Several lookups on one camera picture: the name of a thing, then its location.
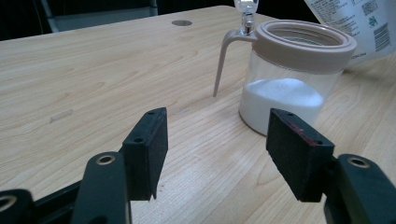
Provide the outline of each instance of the beige handle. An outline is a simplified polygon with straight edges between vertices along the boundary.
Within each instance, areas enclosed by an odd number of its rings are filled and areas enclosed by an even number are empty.
[[[220,52],[220,56],[219,56],[218,74],[216,75],[216,82],[215,82],[215,89],[213,91],[213,97],[216,97],[216,95],[218,94],[219,83],[220,83],[220,78],[221,78],[221,71],[222,71],[222,68],[223,68],[223,65],[224,65],[225,53],[227,51],[228,46],[232,42],[234,42],[235,40],[242,40],[242,41],[247,41],[247,42],[256,42],[257,38],[256,38],[256,36],[253,33],[250,34],[250,35],[243,35],[238,30],[231,30],[224,36],[223,42],[221,44],[221,52]]]

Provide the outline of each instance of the white bag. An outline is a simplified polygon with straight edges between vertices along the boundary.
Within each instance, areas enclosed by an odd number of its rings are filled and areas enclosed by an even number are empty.
[[[349,64],[387,56],[396,50],[396,0],[305,0],[322,24],[358,42]]]

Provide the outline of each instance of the container lid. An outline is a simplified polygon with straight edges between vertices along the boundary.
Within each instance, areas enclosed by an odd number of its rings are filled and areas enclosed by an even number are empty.
[[[264,22],[255,36],[252,47],[265,61],[314,74],[343,70],[357,47],[352,36],[307,21]]]

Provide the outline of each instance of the white powder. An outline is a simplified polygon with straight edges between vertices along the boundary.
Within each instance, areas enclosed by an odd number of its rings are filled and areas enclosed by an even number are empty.
[[[261,79],[244,88],[239,112],[248,126],[267,135],[271,108],[287,110],[312,123],[322,105],[323,97],[298,79]]]

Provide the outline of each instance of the wooden table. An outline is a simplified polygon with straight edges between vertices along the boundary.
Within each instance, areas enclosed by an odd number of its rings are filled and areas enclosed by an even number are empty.
[[[239,24],[234,8],[212,7],[0,42],[0,190],[39,199],[80,180],[90,157],[166,106],[158,199],[132,202],[135,223],[324,223],[323,204],[295,200],[239,117],[249,43],[231,44],[212,97],[221,40]],[[396,53],[348,68],[315,125],[335,156],[371,159],[393,184],[395,71]]]

